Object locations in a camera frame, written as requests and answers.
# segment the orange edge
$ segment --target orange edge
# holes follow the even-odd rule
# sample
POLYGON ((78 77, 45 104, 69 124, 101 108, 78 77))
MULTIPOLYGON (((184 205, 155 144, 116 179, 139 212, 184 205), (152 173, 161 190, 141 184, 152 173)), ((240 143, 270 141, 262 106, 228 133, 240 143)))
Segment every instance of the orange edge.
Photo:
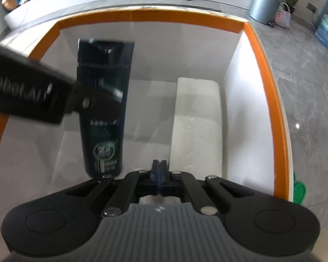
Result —
POLYGON ((277 88, 273 74, 270 70, 266 54, 261 46, 261 43, 253 29, 246 22, 244 31, 249 39, 251 47, 254 51, 257 64, 259 66, 267 103, 270 111, 271 129, 274 145, 274 172, 275 172, 275 187, 274 195, 276 197, 288 200, 289 199, 289 162, 287 151, 287 140, 284 128, 283 114, 280 105, 280 99, 277 93, 277 88))
MULTIPOLYGON (((60 30, 71 26, 95 24, 100 22, 175 22, 206 26, 234 33, 244 30, 255 53, 256 60, 263 80, 267 102, 270 110, 272 135, 274 138, 274 195, 283 199, 289 196, 288 155, 286 137, 280 102, 268 65, 265 53, 260 45, 256 33, 248 22, 238 21, 229 17, 211 15, 194 11, 167 9, 113 9, 107 11, 87 12, 59 20, 37 43, 29 57, 40 60, 48 48, 58 38, 60 30)), ((4 133, 9 116, 0 113, 0 141, 4 133)))

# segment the wall outlet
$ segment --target wall outlet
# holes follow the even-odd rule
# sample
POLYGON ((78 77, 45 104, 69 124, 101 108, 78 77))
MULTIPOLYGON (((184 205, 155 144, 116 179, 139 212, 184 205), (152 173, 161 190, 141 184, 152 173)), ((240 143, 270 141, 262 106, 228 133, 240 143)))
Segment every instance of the wall outlet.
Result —
POLYGON ((311 3, 307 4, 307 8, 313 13, 317 12, 317 8, 314 5, 312 5, 311 3))

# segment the white inner wall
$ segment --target white inner wall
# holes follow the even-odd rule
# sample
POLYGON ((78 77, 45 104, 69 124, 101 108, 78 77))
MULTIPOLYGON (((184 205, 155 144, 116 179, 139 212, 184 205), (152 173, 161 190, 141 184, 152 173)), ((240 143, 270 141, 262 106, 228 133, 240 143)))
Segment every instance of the white inner wall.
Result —
MULTIPOLYGON (((126 108, 123 171, 149 169, 170 158, 179 77, 222 84, 240 35, 202 26, 164 22, 111 22, 61 31, 42 62, 76 78, 78 39, 135 43, 126 108)), ((65 118, 51 191, 85 181, 78 115, 65 118)))
POLYGON ((269 108, 254 52, 241 35, 225 80, 227 178, 273 195, 274 151, 269 108))

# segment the bottle label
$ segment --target bottle label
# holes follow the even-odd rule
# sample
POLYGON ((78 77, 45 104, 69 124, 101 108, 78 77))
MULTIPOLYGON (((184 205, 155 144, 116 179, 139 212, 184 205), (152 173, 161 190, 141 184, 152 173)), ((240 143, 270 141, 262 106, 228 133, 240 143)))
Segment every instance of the bottle label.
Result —
POLYGON ((93 154, 97 161, 96 164, 102 173, 115 169, 118 162, 116 159, 116 142, 101 142, 94 147, 93 154))

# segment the striped basket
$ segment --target striped basket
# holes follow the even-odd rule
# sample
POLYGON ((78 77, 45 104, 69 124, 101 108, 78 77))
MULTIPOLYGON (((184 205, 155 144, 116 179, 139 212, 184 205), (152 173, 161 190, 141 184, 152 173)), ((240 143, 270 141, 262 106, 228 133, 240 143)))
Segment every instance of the striped basket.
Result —
POLYGON ((275 23, 282 28, 288 29, 290 27, 291 17, 289 6, 286 3, 280 3, 275 16, 275 23))

